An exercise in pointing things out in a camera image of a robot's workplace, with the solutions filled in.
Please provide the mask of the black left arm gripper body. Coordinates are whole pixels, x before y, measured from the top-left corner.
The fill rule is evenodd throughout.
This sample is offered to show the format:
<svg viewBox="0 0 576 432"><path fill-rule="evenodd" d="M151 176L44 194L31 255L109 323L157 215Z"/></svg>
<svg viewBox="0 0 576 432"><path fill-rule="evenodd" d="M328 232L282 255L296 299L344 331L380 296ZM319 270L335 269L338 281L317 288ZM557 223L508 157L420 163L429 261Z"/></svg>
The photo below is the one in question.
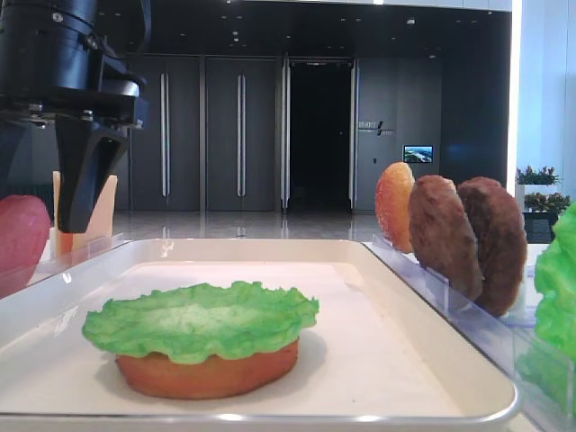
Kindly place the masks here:
<svg viewBox="0 0 576 432"><path fill-rule="evenodd" d="M17 69L1 65L1 118L54 122L67 118L111 128L141 129L149 104L140 93L147 81L120 60L97 53L86 66L56 60Z"/></svg>

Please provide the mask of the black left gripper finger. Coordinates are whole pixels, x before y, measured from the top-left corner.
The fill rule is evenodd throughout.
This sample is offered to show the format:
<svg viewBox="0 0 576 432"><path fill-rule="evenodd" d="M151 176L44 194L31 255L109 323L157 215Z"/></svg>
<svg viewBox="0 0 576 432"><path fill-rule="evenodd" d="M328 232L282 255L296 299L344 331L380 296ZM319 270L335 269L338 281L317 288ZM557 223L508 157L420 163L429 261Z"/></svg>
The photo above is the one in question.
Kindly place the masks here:
<svg viewBox="0 0 576 432"><path fill-rule="evenodd" d="M130 140L119 130L59 115L55 120L60 187L58 227L84 233L98 198Z"/></svg>

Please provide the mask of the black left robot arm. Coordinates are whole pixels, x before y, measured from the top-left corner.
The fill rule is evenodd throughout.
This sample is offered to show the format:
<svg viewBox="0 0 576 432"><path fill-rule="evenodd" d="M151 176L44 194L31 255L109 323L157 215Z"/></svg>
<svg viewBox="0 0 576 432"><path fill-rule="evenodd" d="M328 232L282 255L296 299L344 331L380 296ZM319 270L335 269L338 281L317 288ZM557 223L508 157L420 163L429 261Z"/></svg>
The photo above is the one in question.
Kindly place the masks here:
<svg viewBox="0 0 576 432"><path fill-rule="evenodd" d="M96 1L1 3L1 181L24 125L51 123L58 144L61 231L83 233L104 185L143 127L146 80L95 30Z"/></svg>

